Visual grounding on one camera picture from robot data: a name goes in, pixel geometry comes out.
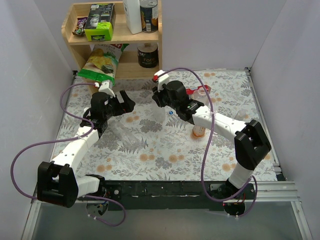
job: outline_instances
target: white bottle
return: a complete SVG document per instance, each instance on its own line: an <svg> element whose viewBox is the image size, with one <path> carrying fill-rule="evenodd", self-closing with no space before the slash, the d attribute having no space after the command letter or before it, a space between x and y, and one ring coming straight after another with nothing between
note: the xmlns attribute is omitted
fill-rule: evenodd
<svg viewBox="0 0 320 240"><path fill-rule="evenodd" d="M139 0L123 0L126 25L132 34L142 31L140 1Z"/></svg>

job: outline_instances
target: can label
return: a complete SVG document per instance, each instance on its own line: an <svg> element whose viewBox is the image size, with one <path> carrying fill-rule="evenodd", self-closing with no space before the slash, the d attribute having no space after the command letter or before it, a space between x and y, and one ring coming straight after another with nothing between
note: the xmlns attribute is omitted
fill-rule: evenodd
<svg viewBox="0 0 320 240"><path fill-rule="evenodd" d="M154 7L140 6L142 31L152 33L158 30L158 5Z"/></svg>
<svg viewBox="0 0 320 240"><path fill-rule="evenodd" d="M158 61L158 48L153 52L143 52L138 49L138 62L141 67L155 68Z"/></svg>

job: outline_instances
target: green box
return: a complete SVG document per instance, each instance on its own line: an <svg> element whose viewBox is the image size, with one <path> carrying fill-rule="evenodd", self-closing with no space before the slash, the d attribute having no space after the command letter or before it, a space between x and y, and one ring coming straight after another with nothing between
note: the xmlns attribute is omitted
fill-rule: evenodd
<svg viewBox="0 0 320 240"><path fill-rule="evenodd" d="M115 4L92 4L84 32L88 41L110 41L115 26Z"/></svg>

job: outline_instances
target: can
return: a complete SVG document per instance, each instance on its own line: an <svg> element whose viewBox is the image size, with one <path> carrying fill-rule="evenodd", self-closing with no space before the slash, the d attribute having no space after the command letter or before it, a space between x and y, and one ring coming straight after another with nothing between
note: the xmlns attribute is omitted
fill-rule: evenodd
<svg viewBox="0 0 320 240"><path fill-rule="evenodd" d="M156 67L159 62L158 44L155 42L138 44L138 62L143 68Z"/></svg>
<svg viewBox="0 0 320 240"><path fill-rule="evenodd" d="M158 30L158 0L140 0L142 31L153 33Z"/></svg>

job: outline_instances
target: floral tablecloth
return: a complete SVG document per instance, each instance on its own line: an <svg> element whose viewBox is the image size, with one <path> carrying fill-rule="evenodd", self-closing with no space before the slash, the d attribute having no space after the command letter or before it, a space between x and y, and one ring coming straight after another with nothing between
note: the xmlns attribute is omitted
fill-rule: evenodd
<svg viewBox="0 0 320 240"><path fill-rule="evenodd" d="M247 110L245 121L258 119L257 109L249 88L246 73L243 71L197 72L205 84L211 86L211 99L215 111L234 118L240 109ZM176 71L170 74L172 80L179 80L186 87L197 87L197 79L189 72ZM82 82L76 77L75 82ZM134 148L128 148L110 129L94 144L79 164L76 175L98 174L106 180L185 180L199 181L203 153L208 141L209 130L202 138L192 135L193 125L178 118L176 113L167 114L165 121L157 122L153 118L151 80L119 80L113 90L117 94L125 90L135 101L134 111L113 117L121 122L139 140ZM67 110L78 116L90 106L91 92L87 86L75 87L67 105ZM65 115L58 139L73 137L80 121ZM55 145L55 157L67 143ZM220 135L214 135L207 156L204 178L207 181L225 181L236 166L235 149L232 142ZM258 165L254 171L258 181L276 181L272 155Z"/></svg>

